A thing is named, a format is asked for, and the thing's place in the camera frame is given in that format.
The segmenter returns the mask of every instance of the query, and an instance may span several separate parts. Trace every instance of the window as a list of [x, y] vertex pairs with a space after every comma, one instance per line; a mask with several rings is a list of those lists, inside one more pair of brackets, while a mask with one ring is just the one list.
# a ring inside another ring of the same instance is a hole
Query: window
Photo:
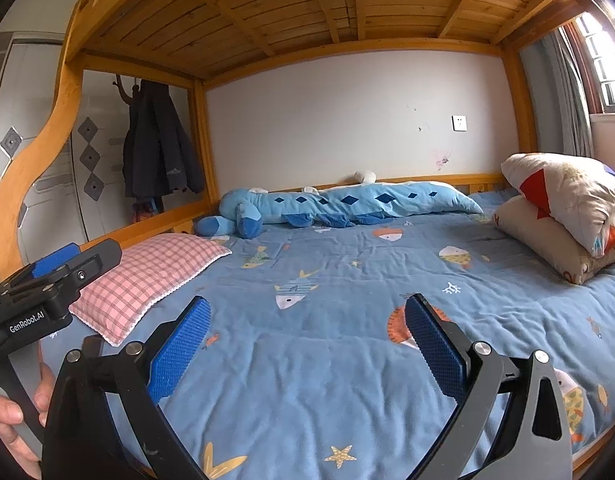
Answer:
[[603, 109], [615, 112], [615, 43], [588, 12], [578, 17], [576, 24], [587, 46], [597, 87], [603, 97]]

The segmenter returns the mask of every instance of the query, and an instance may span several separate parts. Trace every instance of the metal screw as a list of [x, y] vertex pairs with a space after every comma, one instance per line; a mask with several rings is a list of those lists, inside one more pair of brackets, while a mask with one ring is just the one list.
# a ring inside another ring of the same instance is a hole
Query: metal screw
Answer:
[[71, 351], [67, 354], [67, 362], [69, 362], [69, 363], [75, 363], [75, 362], [77, 362], [80, 358], [81, 358], [81, 351], [80, 351], [80, 350], [71, 350]]
[[489, 355], [492, 353], [492, 347], [484, 341], [478, 341], [474, 343], [474, 350], [476, 350], [477, 354], [481, 355]]
[[546, 363], [549, 361], [549, 355], [547, 355], [542, 350], [537, 350], [536, 352], [534, 352], [534, 357], [537, 358], [537, 361], [539, 363]]
[[143, 344], [139, 341], [133, 341], [125, 347], [125, 351], [129, 355], [139, 355], [143, 351]]

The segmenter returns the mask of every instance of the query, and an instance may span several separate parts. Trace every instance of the mattress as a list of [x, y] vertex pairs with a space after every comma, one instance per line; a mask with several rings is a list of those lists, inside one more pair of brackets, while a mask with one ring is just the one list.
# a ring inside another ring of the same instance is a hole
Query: mattress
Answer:
[[[194, 459], [212, 451], [225, 479], [406, 478], [456, 406], [404, 326], [416, 292], [500, 354], [548, 352], [573, 451], [593, 442], [615, 421], [615, 264], [585, 285], [564, 281], [490, 223], [511, 193], [473, 195], [482, 216], [267, 225], [255, 240], [220, 239], [233, 254], [156, 304], [128, 339], [145, 340], [196, 294], [212, 305], [209, 338], [160, 404]], [[43, 340], [55, 373], [91, 333], [74, 320]], [[487, 455], [499, 397], [465, 472]], [[110, 406], [124, 444], [146, 463], [115, 396]]]

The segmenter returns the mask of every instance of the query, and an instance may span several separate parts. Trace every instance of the hand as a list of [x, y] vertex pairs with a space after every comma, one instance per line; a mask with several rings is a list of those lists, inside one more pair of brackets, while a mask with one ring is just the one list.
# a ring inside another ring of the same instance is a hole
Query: hand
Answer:
[[[45, 363], [40, 364], [40, 384], [34, 394], [34, 405], [40, 413], [38, 420], [43, 427], [47, 421], [47, 410], [54, 389], [54, 375]], [[39, 458], [34, 455], [27, 444], [23, 442], [18, 433], [12, 428], [14, 424], [20, 424], [23, 413], [18, 404], [0, 396], [0, 437], [10, 450], [16, 462], [23, 468], [25, 473], [32, 478], [40, 478]]]

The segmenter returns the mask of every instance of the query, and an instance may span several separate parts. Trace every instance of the blue gripper pad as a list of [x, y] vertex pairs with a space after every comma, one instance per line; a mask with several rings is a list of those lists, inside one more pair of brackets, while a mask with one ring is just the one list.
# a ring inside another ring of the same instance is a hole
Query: blue gripper pad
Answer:
[[199, 298], [152, 360], [147, 391], [155, 404], [174, 393], [209, 330], [212, 307]]
[[81, 253], [81, 248], [76, 244], [69, 244], [65, 247], [48, 254], [44, 258], [41, 258], [34, 264], [34, 268], [31, 271], [31, 275], [34, 278], [40, 278], [56, 270], [64, 263], [71, 260], [73, 257]]
[[412, 333], [441, 392], [457, 403], [465, 397], [467, 377], [463, 359], [431, 313], [429, 303], [412, 296], [405, 304], [405, 324]]

